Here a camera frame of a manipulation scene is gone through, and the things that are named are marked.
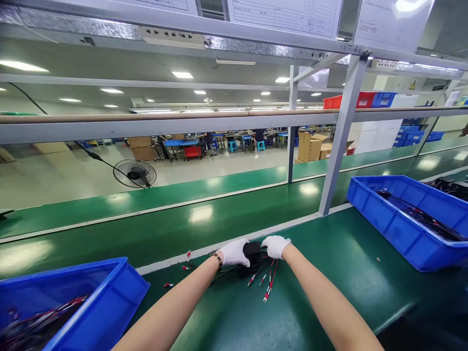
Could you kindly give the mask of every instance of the power strip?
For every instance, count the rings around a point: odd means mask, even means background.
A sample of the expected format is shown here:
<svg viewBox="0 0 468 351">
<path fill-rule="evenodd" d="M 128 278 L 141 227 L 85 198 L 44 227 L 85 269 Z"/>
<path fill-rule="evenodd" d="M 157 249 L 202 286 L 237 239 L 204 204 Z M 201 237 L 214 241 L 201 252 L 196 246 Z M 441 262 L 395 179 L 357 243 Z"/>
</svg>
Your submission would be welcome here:
<svg viewBox="0 0 468 351">
<path fill-rule="evenodd" d="M 139 26 L 138 30 L 143 40 L 148 44 L 205 49 L 205 43 L 201 34 L 147 26 Z"/>
<path fill-rule="evenodd" d="M 380 58 L 372 60 L 372 68 L 393 71 L 396 70 L 397 67 L 398 61 L 385 60 Z"/>
</svg>

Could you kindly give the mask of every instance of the beaded bracelet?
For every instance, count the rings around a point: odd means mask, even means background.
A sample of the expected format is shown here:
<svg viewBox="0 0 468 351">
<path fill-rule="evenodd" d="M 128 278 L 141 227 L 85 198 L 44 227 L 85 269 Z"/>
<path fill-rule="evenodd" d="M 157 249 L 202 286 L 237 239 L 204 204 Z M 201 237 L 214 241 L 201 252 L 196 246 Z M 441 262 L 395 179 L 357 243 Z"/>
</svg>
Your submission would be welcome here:
<svg viewBox="0 0 468 351">
<path fill-rule="evenodd" d="M 223 261 L 221 260 L 221 257 L 219 257 L 217 253 L 212 253 L 211 256 L 214 256 L 214 257 L 216 257 L 216 258 L 218 259 L 218 261 L 219 261 L 219 269 L 218 269 L 218 271 L 220 271 L 221 268 L 223 268 Z"/>
</svg>

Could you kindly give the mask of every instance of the red plastic bin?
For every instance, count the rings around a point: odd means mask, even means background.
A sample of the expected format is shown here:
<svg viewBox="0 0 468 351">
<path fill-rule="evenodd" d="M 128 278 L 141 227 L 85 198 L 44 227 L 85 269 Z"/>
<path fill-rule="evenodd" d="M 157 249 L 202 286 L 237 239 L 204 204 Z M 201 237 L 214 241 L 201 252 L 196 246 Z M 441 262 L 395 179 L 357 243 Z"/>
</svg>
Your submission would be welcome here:
<svg viewBox="0 0 468 351">
<path fill-rule="evenodd" d="M 376 92 L 360 92 L 359 98 L 357 99 L 356 108 L 371 108 L 372 101 L 374 100 L 374 96 L 377 94 Z M 341 98 L 343 95 L 337 97 L 329 97 L 323 99 L 323 109 L 339 109 L 341 106 Z"/>
</svg>

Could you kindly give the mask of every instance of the white glove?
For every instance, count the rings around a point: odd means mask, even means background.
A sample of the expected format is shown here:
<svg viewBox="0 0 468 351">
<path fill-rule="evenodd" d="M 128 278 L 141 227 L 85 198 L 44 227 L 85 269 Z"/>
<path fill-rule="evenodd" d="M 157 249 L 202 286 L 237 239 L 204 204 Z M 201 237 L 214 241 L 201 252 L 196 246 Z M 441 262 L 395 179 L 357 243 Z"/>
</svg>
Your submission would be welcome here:
<svg viewBox="0 0 468 351">
<path fill-rule="evenodd" d="M 272 235 L 262 242 L 262 247 L 267 247 L 268 256 L 271 258 L 283 259 L 283 250 L 289 244 L 291 244 L 291 239 L 285 239 L 279 235 Z"/>
<path fill-rule="evenodd" d="M 222 247 L 218 251 L 223 253 L 223 266 L 241 264 L 246 267 L 250 267 L 250 261 L 244 255 L 244 245 L 248 243 L 247 239 L 238 239 L 231 241 L 226 246 Z"/>
</svg>

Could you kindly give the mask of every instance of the blue stool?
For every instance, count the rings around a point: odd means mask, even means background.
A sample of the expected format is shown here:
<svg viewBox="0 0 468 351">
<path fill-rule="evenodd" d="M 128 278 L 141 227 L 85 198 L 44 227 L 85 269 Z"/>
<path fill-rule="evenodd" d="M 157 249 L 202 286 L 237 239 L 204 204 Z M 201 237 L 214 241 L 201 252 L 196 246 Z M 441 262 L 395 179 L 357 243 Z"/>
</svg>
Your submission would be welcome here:
<svg viewBox="0 0 468 351">
<path fill-rule="evenodd" d="M 235 140 L 228 141 L 228 150 L 231 152 L 234 152 L 234 150 L 237 150 L 237 143 Z"/>
<path fill-rule="evenodd" d="M 257 143 L 257 150 L 260 151 L 260 150 L 265 150 L 265 141 L 259 141 Z"/>
</svg>

